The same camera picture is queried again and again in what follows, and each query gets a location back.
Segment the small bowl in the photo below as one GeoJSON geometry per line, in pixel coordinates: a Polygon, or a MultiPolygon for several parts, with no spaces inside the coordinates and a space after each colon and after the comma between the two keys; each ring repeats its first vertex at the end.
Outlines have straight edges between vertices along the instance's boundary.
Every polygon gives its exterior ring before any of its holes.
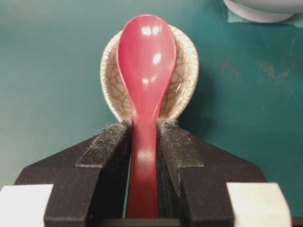
{"type": "MultiPolygon", "coordinates": [[[[159,117],[176,120],[189,103],[196,88],[199,61],[194,44],[179,29],[169,25],[177,45],[175,72],[165,93],[159,117]]],[[[131,120],[131,112],[125,87],[116,64],[116,49],[122,31],[107,44],[101,58],[100,80],[104,98],[109,109],[118,119],[131,120]]]]}
{"type": "Polygon", "coordinates": [[[223,0],[235,14],[258,23],[276,23],[303,12],[302,0],[223,0]]]}

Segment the glossy red plastic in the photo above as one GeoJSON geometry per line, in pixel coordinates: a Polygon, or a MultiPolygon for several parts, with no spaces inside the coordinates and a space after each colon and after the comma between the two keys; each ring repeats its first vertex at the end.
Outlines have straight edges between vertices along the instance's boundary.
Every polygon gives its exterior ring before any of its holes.
{"type": "Polygon", "coordinates": [[[159,216],[155,122],[176,58],[175,40],[163,19],[141,15],[126,24],[117,63],[134,123],[127,218],[159,216]]]}

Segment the spoon handle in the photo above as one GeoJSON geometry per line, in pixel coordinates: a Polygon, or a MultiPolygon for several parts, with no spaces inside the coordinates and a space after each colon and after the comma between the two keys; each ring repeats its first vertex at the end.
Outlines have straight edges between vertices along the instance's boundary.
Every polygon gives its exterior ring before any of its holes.
{"type": "Polygon", "coordinates": [[[158,218],[155,122],[134,123],[127,218],[158,218]]]}

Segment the green table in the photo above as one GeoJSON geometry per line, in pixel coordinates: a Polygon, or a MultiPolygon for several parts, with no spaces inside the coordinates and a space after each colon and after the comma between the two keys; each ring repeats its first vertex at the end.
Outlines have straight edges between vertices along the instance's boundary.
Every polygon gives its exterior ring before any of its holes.
{"type": "Polygon", "coordinates": [[[183,30],[199,53],[180,126],[259,165],[292,215],[303,216],[303,30],[229,24],[219,0],[2,0],[0,186],[116,122],[100,88],[100,56],[143,13],[183,30]]]}

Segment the black clamp jaw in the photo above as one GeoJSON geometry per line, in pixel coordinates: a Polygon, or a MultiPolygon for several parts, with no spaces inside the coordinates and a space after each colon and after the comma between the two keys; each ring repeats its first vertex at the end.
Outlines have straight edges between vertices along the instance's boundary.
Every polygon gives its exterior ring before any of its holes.
{"type": "MultiPolygon", "coordinates": [[[[166,218],[121,219],[132,125],[123,122],[23,169],[15,185],[53,184],[45,227],[232,227],[226,182],[266,182],[259,167],[157,121],[166,218]]],[[[303,226],[294,219],[293,226],[303,226]]]]}

